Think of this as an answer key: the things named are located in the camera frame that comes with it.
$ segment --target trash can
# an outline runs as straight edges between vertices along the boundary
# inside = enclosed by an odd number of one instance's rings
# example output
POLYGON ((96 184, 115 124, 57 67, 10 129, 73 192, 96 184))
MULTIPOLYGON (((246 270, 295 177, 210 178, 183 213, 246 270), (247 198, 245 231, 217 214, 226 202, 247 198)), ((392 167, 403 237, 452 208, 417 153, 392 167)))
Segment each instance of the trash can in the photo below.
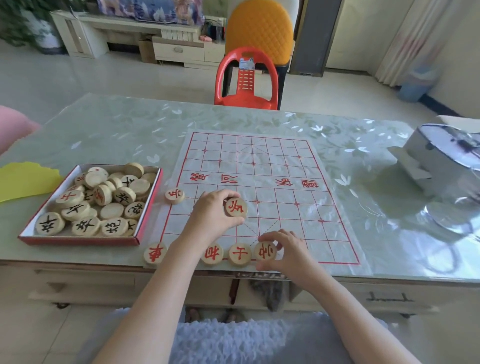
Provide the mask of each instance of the trash can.
POLYGON ((437 72, 431 67, 419 67, 408 73, 397 97, 406 102, 418 102, 435 84, 437 72))

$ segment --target red box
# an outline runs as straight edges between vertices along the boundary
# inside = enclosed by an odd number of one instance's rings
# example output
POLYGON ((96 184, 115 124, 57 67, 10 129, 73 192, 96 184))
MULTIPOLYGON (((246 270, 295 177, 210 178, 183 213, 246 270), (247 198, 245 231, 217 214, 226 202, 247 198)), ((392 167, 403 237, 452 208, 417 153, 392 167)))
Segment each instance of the red box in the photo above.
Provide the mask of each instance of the red box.
POLYGON ((82 172, 87 172, 91 167, 102 167, 108 173, 121 172, 123 165, 111 165, 111 164, 79 164, 73 168, 70 173, 65 177, 60 186, 50 195, 50 197, 43 203, 43 205, 38 209, 35 215, 30 219, 25 228, 22 230, 18 239, 27 243, 28 245, 41 245, 41 244, 53 244, 53 245, 140 245, 140 240, 142 239, 145 228, 147 226, 147 220, 150 216, 152 210, 152 205, 154 198, 160 186, 162 180, 163 170, 159 167, 145 167, 145 173, 156 173, 155 181, 150 189, 150 194, 145 203, 145 208, 138 219, 137 230, 133 236, 120 236, 120 237, 107 237, 107 236, 88 236, 88 237, 79 237, 72 236, 69 234, 69 228, 66 227, 59 235, 54 236, 44 236, 37 235, 35 233, 35 222, 40 217, 40 215, 49 212, 52 210, 52 207, 55 204, 55 200, 60 196, 63 191, 73 185, 73 179, 82 172))

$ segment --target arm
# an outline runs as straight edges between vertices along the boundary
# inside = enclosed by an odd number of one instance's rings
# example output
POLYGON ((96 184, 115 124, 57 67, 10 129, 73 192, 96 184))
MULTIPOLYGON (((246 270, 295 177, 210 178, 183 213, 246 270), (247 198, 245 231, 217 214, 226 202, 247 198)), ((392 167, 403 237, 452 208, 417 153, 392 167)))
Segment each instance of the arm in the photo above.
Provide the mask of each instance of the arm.
POLYGON ((356 364, 420 362, 385 329, 350 292, 310 256, 304 240, 294 232, 272 231, 259 241, 278 241, 283 259, 257 262, 257 270, 276 270, 310 292, 332 319, 345 348, 356 364))
POLYGON ((169 247, 130 312, 94 364, 167 363, 190 279, 205 249, 243 218, 227 217, 223 201, 230 190, 203 193, 182 234, 169 247))

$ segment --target black chair leg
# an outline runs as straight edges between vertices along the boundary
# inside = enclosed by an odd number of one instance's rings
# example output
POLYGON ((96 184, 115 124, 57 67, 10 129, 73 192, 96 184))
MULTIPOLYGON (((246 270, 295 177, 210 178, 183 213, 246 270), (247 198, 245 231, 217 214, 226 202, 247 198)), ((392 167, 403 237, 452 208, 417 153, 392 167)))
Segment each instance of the black chair leg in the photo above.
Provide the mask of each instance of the black chair leg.
POLYGON ((222 97, 228 95, 230 91, 230 82, 232 81, 233 64, 229 64, 223 74, 222 97))
POLYGON ((285 84, 285 77, 287 75, 288 66, 289 66, 289 64, 287 64, 286 66, 282 66, 282 67, 276 67, 276 72, 278 74, 278 105, 277 105, 277 110, 280 110, 280 105, 282 104, 283 85, 285 84))

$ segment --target yellow object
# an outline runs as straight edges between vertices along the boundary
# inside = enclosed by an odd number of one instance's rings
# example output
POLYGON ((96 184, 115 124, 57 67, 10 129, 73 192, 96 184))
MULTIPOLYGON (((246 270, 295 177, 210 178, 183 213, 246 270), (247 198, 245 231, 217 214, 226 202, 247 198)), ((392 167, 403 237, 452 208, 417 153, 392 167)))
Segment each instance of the yellow object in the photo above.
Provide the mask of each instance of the yellow object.
POLYGON ((227 23, 225 53, 240 47, 262 50, 276 66, 287 64, 293 30, 284 7, 274 0, 247 0, 239 4, 227 23))
POLYGON ((53 192, 62 181, 59 170, 32 162, 9 163, 0 168, 0 203, 53 192))

